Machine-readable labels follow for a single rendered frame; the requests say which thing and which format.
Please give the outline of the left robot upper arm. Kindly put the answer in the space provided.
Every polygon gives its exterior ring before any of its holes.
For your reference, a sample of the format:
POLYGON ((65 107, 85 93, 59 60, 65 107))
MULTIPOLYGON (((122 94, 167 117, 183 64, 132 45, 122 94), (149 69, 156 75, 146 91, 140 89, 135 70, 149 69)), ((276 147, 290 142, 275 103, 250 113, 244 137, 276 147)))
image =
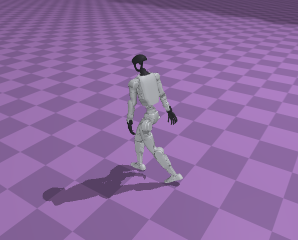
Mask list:
POLYGON ((130 101, 133 104, 133 107, 137 104, 136 98, 137 98, 137 88, 139 86, 139 79, 135 78, 129 81, 128 87, 129 87, 129 95, 130 95, 130 101))

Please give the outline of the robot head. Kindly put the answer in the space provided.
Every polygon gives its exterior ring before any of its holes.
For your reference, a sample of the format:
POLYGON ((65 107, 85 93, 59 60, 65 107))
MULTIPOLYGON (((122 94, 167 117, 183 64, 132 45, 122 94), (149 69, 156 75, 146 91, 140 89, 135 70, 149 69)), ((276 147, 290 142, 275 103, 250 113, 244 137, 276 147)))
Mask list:
POLYGON ((135 70, 138 71, 138 72, 140 72, 140 75, 141 76, 146 76, 146 75, 149 75, 150 74, 149 72, 147 72, 145 70, 145 68, 143 68, 143 61, 146 61, 146 60, 147 60, 147 58, 144 55, 142 55, 142 54, 138 54, 135 57, 133 57, 133 59, 132 59, 132 63, 134 65, 135 70), (140 69, 137 69, 136 68, 136 64, 137 63, 141 65, 140 66, 140 69))

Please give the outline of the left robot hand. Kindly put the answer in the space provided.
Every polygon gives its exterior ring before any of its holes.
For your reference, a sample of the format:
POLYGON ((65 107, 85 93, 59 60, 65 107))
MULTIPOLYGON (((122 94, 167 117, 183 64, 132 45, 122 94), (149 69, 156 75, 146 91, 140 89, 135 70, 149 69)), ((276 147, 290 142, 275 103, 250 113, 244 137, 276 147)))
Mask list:
POLYGON ((133 130, 132 130, 132 126, 131 126, 132 124, 133 124, 133 123, 132 123, 132 120, 129 120, 129 123, 127 122, 128 129, 129 129, 130 133, 133 134, 133 135, 135 135, 135 133, 134 133, 133 130))

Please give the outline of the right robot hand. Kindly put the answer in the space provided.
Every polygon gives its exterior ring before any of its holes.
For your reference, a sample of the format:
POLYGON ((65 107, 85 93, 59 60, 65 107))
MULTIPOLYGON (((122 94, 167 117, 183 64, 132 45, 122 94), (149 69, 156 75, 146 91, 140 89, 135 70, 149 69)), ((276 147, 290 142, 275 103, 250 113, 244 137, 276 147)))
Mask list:
POLYGON ((171 125, 172 125, 172 123, 173 123, 173 125, 177 122, 177 117, 175 116, 175 113, 174 112, 172 112, 172 108, 171 108, 171 106, 169 106, 169 108, 170 108, 170 111, 167 111, 167 113, 168 113, 168 122, 169 122, 169 118, 171 119, 171 125), (174 118, 174 119, 173 119, 174 118), (173 121, 173 122, 172 122, 173 121), (175 123, 174 123, 174 121, 175 121, 175 123))

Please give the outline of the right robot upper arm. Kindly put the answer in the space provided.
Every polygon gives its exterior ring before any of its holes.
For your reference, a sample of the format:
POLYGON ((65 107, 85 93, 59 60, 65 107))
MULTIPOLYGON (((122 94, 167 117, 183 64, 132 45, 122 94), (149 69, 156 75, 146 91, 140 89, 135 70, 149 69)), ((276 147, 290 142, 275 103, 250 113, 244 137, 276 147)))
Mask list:
POLYGON ((158 85, 158 90, 159 90, 159 97, 161 97, 161 96, 164 95, 164 90, 163 90, 162 83, 161 83, 161 80, 160 80, 160 74, 159 73, 154 73, 154 74, 155 74, 156 80, 157 80, 157 85, 158 85))

